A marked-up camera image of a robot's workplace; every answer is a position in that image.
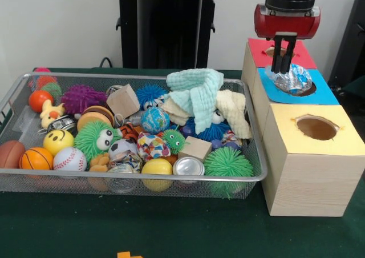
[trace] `blue globe ball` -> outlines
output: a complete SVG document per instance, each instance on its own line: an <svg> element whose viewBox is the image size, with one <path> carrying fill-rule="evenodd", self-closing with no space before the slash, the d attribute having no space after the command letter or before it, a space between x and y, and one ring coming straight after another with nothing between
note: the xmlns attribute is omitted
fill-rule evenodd
<svg viewBox="0 0 365 258"><path fill-rule="evenodd" d="M141 126L145 132L158 134L170 126L170 117L161 108L152 107L147 109L141 119Z"/></svg>

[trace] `red top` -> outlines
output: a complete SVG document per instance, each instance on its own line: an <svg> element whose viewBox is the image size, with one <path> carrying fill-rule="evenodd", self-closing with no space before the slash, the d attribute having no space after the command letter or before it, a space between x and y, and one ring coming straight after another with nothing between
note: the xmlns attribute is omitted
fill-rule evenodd
<svg viewBox="0 0 365 258"><path fill-rule="evenodd" d="M286 48L287 42L282 41L281 46ZM268 56L267 49L274 48L274 41L266 41L264 39L249 38L249 47L255 61L255 66L258 68L266 68L271 66L273 58ZM298 40L294 48L294 56L292 59L294 64L304 68L317 69L312 57L304 46L303 41Z"/></svg>

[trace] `metal basket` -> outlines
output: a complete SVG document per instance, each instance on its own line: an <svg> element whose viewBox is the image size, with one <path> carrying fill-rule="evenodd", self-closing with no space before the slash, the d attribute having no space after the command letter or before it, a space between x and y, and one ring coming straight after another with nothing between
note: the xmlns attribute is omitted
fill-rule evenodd
<svg viewBox="0 0 365 258"><path fill-rule="evenodd" d="M37 134L40 119L28 109L28 97L31 90L28 82L41 72L26 74L14 83L0 103L0 144L8 140L20 140L26 147L41 147L44 135ZM61 74L53 73L65 92L75 84L87 84L95 90L105 91L115 84L130 84L134 90L147 83L158 84L168 89L165 77L130 76L130 75L97 75L97 74ZM20 169L4 169L0 167L0 191L13 192L50 192L74 194L121 194L146 196L185 196L185 197L227 197L217 194L213 187L229 187L231 198L244 199L248 196L257 181L267 174L266 158L259 139L256 118L247 85L239 80L225 79L222 90L240 92L246 96L245 117L249 121L254 139L247 141L242 153L254 167L252 177L220 177L220 176L176 176L147 174L116 174L99 172L72 171L36 171ZM162 192L150 191L146 183L156 186L171 184Z"/></svg>

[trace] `green fuzzy ball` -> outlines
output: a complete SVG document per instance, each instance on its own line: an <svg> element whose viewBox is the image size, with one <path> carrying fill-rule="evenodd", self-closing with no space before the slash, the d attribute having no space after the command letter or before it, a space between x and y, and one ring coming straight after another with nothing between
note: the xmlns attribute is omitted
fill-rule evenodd
<svg viewBox="0 0 365 258"><path fill-rule="evenodd" d="M185 146L185 138L179 131L166 130L162 139L166 142L171 154L178 154Z"/></svg>
<svg viewBox="0 0 365 258"><path fill-rule="evenodd" d="M87 123L75 138L75 147L81 150L87 161L107 152L115 141L121 139L117 129L104 122Z"/></svg>
<svg viewBox="0 0 365 258"><path fill-rule="evenodd" d="M208 176L253 176L251 163L240 151L229 147L219 148L208 155L204 161L205 175ZM230 199L232 195L246 187L245 182L211 182L210 190L214 196Z"/></svg>
<svg viewBox="0 0 365 258"><path fill-rule="evenodd" d="M48 83L44 85L41 90L49 92L54 101L57 101L57 99L62 96L61 87L57 83Z"/></svg>

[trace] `yellow smiley ball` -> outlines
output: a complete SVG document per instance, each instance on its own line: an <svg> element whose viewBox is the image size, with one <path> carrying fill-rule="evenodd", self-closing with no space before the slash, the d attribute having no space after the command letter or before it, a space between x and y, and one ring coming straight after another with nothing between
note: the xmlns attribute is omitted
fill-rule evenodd
<svg viewBox="0 0 365 258"><path fill-rule="evenodd" d="M66 130L50 131L43 140L43 147L53 156L64 148L74 146L74 137Z"/></svg>
<svg viewBox="0 0 365 258"><path fill-rule="evenodd" d="M172 165L166 159L151 159L143 166L142 174L172 174ZM143 179L143 184L150 191L161 192L171 186L172 180Z"/></svg>

